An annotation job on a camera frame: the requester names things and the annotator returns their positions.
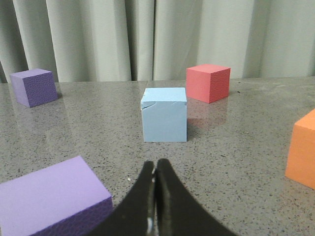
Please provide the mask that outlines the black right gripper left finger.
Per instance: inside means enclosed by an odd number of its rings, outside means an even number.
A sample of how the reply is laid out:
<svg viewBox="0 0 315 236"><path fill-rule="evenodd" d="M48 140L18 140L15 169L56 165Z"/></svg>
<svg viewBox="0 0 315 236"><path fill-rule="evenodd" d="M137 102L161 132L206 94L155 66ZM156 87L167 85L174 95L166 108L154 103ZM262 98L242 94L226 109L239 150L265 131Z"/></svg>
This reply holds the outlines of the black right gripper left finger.
<svg viewBox="0 0 315 236"><path fill-rule="evenodd" d="M131 190L88 235L90 236L152 236L155 217L154 163L146 161Z"/></svg>

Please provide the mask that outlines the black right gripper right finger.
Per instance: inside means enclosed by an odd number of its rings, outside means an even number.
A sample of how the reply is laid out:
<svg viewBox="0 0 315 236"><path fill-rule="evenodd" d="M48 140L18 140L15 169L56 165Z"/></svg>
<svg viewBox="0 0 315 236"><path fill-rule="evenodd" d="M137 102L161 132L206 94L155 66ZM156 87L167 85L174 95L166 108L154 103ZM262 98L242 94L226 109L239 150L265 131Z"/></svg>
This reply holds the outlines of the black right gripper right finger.
<svg viewBox="0 0 315 236"><path fill-rule="evenodd" d="M157 224L160 236L233 236L192 197L171 163L156 167Z"/></svg>

